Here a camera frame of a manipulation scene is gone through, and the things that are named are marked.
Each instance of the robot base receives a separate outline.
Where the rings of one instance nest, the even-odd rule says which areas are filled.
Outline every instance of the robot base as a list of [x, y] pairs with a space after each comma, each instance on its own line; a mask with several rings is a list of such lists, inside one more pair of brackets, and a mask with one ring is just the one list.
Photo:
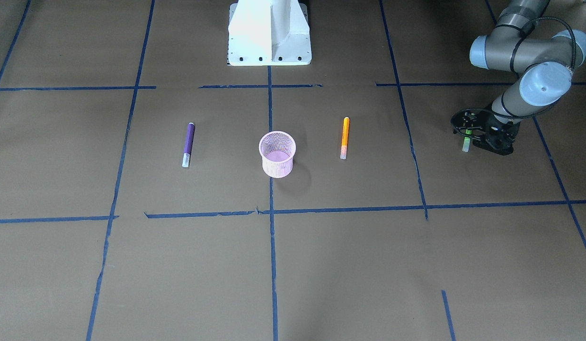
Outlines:
[[228, 64], [310, 64], [312, 50], [308, 7], [291, 0], [287, 9], [290, 12], [283, 15], [282, 11], [275, 13], [269, 1], [251, 1], [239, 0], [238, 4], [230, 6]]

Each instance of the blue tape line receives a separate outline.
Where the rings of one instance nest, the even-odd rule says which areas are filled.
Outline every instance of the blue tape line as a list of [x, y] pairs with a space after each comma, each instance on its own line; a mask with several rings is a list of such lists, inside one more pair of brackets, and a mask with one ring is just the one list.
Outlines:
[[559, 171], [556, 168], [556, 163], [554, 162], [554, 159], [552, 157], [552, 153], [550, 153], [548, 143], [546, 143], [546, 138], [543, 136], [542, 128], [540, 127], [539, 122], [537, 121], [537, 117], [533, 117], [533, 122], [535, 122], [535, 127], [537, 128], [537, 133], [539, 133], [539, 138], [542, 139], [543, 147], [546, 149], [546, 153], [548, 154], [548, 158], [550, 159], [550, 164], [552, 164], [552, 169], [554, 171], [554, 174], [556, 175], [557, 181], [559, 182], [559, 186], [560, 186], [560, 189], [562, 190], [564, 199], [565, 199], [566, 203], [568, 204], [568, 210], [570, 211], [570, 215], [573, 217], [573, 222], [575, 222], [575, 227], [577, 228], [577, 232], [579, 233], [579, 237], [581, 237], [581, 241], [583, 242], [583, 247], [586, 249], [586, 236], [583, 235], [583, 230], [581, 229], [581, 225], [579, 224], [579, 221], [577, 220], [577, 216], [575, 215], [575, 210], [573, 209], [573, 205], [572, 205], [571, 201], [568, 199], [568, 194], [566, 192], [566, 189], [564, 188], [564, 184], [562, 183], [562, 178], [560, 177]]
[[343, 208], [308, 208], [308, 209], [277, 209], [274, 214], [301, 214], [301, 213], [334, 213], [334, 212], [377, 212], [377, 211], [408, 211], [424, 209], [416, 206], [382, 206], [382, 207], [343, 207]]
[[449, 334], [451, 335], [451, 341], [455, 341], [455, 329], [453, 328], [453, 319], [451, 319], [451, 310], [449, 309], [449, 300], [446, 298], [446, 291], [441, 290], [443, 295], [444, 312], [446, 313], [446, 320], [449, 323]]
[[516, 203], [476, 203], [476, 204], [445, 204], [445, 205], [427, 205], [428, 209], [453, 209], [453, 208], [480, 208], [480, 207], [517, 207], [517, 206], [547, 206], [547, 205], [566, 205], [566, 201], [524, 201]]
[[[241, 85], [206, 85], [200, 86], [199, 89], [265, 89], [270, 85], [253, 85], [253, 84], [241, 84]], [[323, 84], [280, 84], [272, 85], [272, 88], [303, 88], [303, 87], [323, 87]]]
[[[586, 204], [585, 200], [572, 200], [572, 204]], [[564, 200], [554, 201], [523, 201], [512, 203], [473, 203], [473, 204], [444, 204], [444, 205], [426, 205], [427, 209], [457, 209], [457, 208], [481, 208], [481, 207], [519, 207], [519, 206], [552, 206], [567, 205]], [[304, 214], [304, 213], [337, 213], [337, 212], [378, 212], [378, 211], [412, 211], [424, 209], [423, 205], [408, 206], [369, 206], [369, 207], [333, 207], [333, 208], [306, 208], [306, 209], [275, 209], [274, 214]], [[168, 219], [168, 218], [196, 218], [200, 216], [231, 216], [231, 215], [251, 215], [251, 214], [270, 214], [270, 210], [264, 211], [231, 211], [231, 212], [197, 212], [197, 213], [173, 213], [173, 214], [148, 214], [144, 212], [148, 219]]]
[[173, 214], [148, 214], [144, 212], [148, 219], [166, 219], [166, 218], [198, 218], [200, 216], [231, 216], [231, 215], [251, 215], [265, 214], [264, 211], [232, 211], [232, 212], [199, 212], [199, 213], [173, 213]]
[[3, 66], [0, 68], [0, 80], [3, 78], [3, 74], [5, 73], [5, 69], [7, 68], [7, 63], [9, 63], [9, 58], [11, 57], [11, 53], [13, 52], [13, 47], [16, 45], [16, 42], [18, 41], [20, 32], [22, 32], [22, 27], [24, 25], [24, 21], [26, 21], [26, 16], [30, 9], [31, 2], [32, 0], [28, 0], [26, 3], [26, 8], [24, 9], [24, 13], [22, 14], [22, 19], [20, 20], [18, 30], [16, 30], [16, 35], [13, 36], [13, 40], [11, 41], [11, 45], [9, 46], [9, 50], [7, 51], [7, 56], [5, 56], [5, 60], [3, 61]]
[[200, 86], [199, 89], [232, 89], [232, 88], [251, 88], [251, 89], [262, 89], [267, 88], [267, 85], [209, 85]]
[[586, 200], [571, 200], [570, 203], [572, 203], [573, 205], [586, 204]]
[[488, 8], [488, 12], [490, 13], [490, 18], [493, 20], [493, 24], [497, 25], [497, 18], [495, 18], [495, 14], [493, 13], [493, 9], [490, 7], [490, 3], [488, 0], [484, 0], [486, 3], [486, 7]]
[[55, 223], [55, 222], [80, 222], [83, 220], [108, 220], [107, 215], [97, 216], [59, 216], [55, 218], [12, 218], [0, 219], [0, 224], [18, 224], [18, 223]]
[[280, 85], [272, 85], [273, 88], [303, 88], [303, 87], [323, 87], [322, 84], [280, 84]]
[[112, 233], [112, 225], [114, 220], [114, 213], [116, 211], [116, 203], [118, 200], [118, 190], [120, 189], [120, 179], [123, 174], [123, 167], [124, 167], [124, 157], [127, 151], [127, 140], [129, 138], [129, 130], [131, 130], [131, 121], [133, 120], [133, 111], [135, 110], [135, 102], [137, 101], [137, 90], [140, 85], [140, 79], [142, 77], [142, 68], [143, 68], [143, 61], [144, 56], [146, 55], [146, 46], [148, 45], [148, 36], [150, 36], [150, 26], [152, 23], [152, 14], [154, 13], [154, 2], [150, 4], [150, 14], [148, 15], [148, 24], [146, 24], [146, 35], [144, 36], [144, 42], [142, 47], [142, 55], [140, 56], [139, 67], [137, 68], [137, 79], [135, 80], [135, 89], [133, 90], [133, 98], [131, 100], [131, 109], [129, 110], [129, 119], [127, 121], [127, 129], [124, 134], [124, 142], [123, 142], [123, 149], [120, 154], [120, 164], [118, 165], [118, 176], [116, 178], [116, 184], [114, 186], [114, 199], [110, 208], [110, 217], [107, 221], [107, 228], [106, 228], [106, 237], [104, 240], [104, 250], [102, 256], [102, 269], [98, 276], [98, 282], [96, 283], [96, 291], [93, 296], [93, 305], [91, 307], [91, 314], [89, 317], [89, 326], [87, 328], [87, 341], [91, 340], [91, 335], [93, 332], [93, 326], [96, 319], [96, 312], [98, 311], [98, 301], [100, 296], [100, 291], [102, 289], [102, 280], [103, 280], [103, 273], [106, 267], [106, 258], [107, 258], [107, 249], [109, 246], [108, 239], [110, 234]]
[[392, 59], [392, 68], [394, 70], [394, 77], [396, 78], [396, 84], [398, 84], [397, 88], [399, 91], [400, 106], [402, 107], [402, 110], [403, 110], [403, 118], [405, 119], [405, 126], [406, 126], [407, 133], [408, 133], [408, 143], [410, 144], [410, 153], [413, 156], [413, 162], [415, 163], [415, 169], [417, 171], [417, 184], [419, 185], [419, 192], [421, 195], [421, 203], [423, 203], [423, 211], [426, 216], [426, 220], [429, 220], [428, 216], [427, 216], [426, 197], [425, 197], [425, 194], [423, 193], [423, 185], [421, 184], [421, 175], [419, 172], [419, 164], [417, 163], [417, 156], [415, 154], [415, 147], [413, 145], [413, 137], [411, 136], [410, 126], [408, 125], [408, 117], [407, 117], [406, 108], [405, 108], [405, 99], [403, 98], [403, 89], [400, 86], [399, 71], [396, 67], [396, 60], [394, 58], [394, 50], [392, 48], [392, 39], [390, 39], [390, 29], [388, 28], [388, 20], [386, 19], [386, 11], [383, 8], [383, 0], [379, 0], [379, 6], [382, 10], [383, 26], [386, 31], [386, 39], [388, 40], [388, 48], [390, 49], [390, 58]]
[[268, 119], [267, 126], [269, 131], [272, 131], [272, 67], [267, 67], [267, 105], [268, 105]]
[[272, 262], [272, 334], [278, 341], [278, 300], [276, 297], [276, 245], [274, 240], [274, 179], [270, 178], [270, 246]]
[[418, 87], [418, 86], [511, 86], [509, 82], [452, 82], [452, 83], [376, 83], [378, 87]]
[[0, 91], [68, 91], [68, 90], [134, 90], [156, 89], [156, 86], [73, 86], [73, 87], [0, 87]]

